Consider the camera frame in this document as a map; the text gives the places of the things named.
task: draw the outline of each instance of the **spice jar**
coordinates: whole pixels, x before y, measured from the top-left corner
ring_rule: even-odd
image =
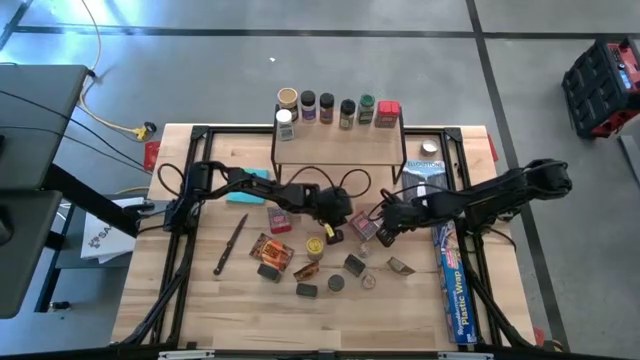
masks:
[[[329,93],[320,95],[320,122],[323,124],[333,122],[333,95]]]
[[[291,111],[291,121],[298,120],[298,92],[292,88],[284,88],[278,91],[280,107]]]
[[[363,94],[360,97],[360,105],[358,107],[358,124],[368,125],[373,121],[374,105],[376,98],[369,94]]]
[[[356,103],[351,99],[342,101],[340,104],[340,128],[350,130],[355,119]]]
[[[278,139],[280,141],[293,140],[293,121],[291,111],[287,109],[278,110],[276,113],[276,123],[278,125]]]
[[[313,124],[316,121],[316,94],[313,91],[303,91],[300,95],[302,104],[302,121]]]

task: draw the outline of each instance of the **white lid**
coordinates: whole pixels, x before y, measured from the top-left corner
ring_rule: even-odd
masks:
[[[291,115],[291,111],[287,109],[278,110],[278,112],[276,113],[276,120],[279,123],[290,123],[292,117],[293,116]]]

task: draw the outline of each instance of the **green lid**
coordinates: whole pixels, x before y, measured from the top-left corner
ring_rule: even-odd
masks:
[[[375,102],[376,98],[374,98],[372,95],[362,94],[362,96],[360,96],[360,105],[362,106],[373,106]]]

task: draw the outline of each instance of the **concrete floor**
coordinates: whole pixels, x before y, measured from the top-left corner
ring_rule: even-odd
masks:
[[[640,338],[640,278],[634,276],[640,243],[633,240],[640,230],[640,188],[615,139],[584,142],[573,134],[559,84],[596,33],[640,33],[640,2],[87,2],[99,24],[116,26],[102,37],[97,68],[101,81],[87,98],[96,113],[113,122],[137,126],[153,121],[159,132],[164,124],[176,122],[267,123],[281,87],[330,91],[337,98],[367,90],[400,100],[408,124],[487,126],[497,146],[500,172],[516,159],[521,165],[543,157],[567,161],[572,193],[562,200],[532,203],[532,210],[569,345],[577,353],[640,358],[635,344]],[[470,19],[468,6],[473,10],[474,4],[479,23]],[[17,0],[2,1],[0,21],[9,23],[19,6]],[[84,26],[73,28],[79,33],[59,33],[71,30],[72,24]],[[79,1],[35,0],[0,52],[0,61],[91,65],[97,41],[92,28],[86,27],[90,24]],[[478,25],[485,32],[476,32],[482,35],[479,42],[473,33],[480,30]],[[163,36],[126,36],[123,31],[129,28],[122,26],[170,30]],[[214,36],[211,29],[389,32],[376,37],[267,36],[260,31],[254,36],[233,31]],[[389,37],[397,36],[391,31],[414,32]],[[479,43],[486,44],[484,55]],[[74,118],[142,159],[142,145],[79,111]],[[67,133],[99,146],[74,126]],[[640,142],[640,125],[630,124],[622,133]],[[104,193],[149,182],[148,176],[98,154],[80,152],[67,141],[56,163]],[[549,334],[520,220],[513,222],[512,232],[519,244],[532,320]],[[54,300],[80,305],[63,315],[33,314],[47,256],[43,254],[18,317],[0,321],[0,354],[109,342],[126,271],[63,271]]]

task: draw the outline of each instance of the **cardboard box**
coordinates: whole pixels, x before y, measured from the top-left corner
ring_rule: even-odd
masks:
[[[458,345],[475,344],[475,315],[464,276],[458,236],[453,221],[431,228],[436,262],[440,273],[442,302],[449,328],[449,341]]]

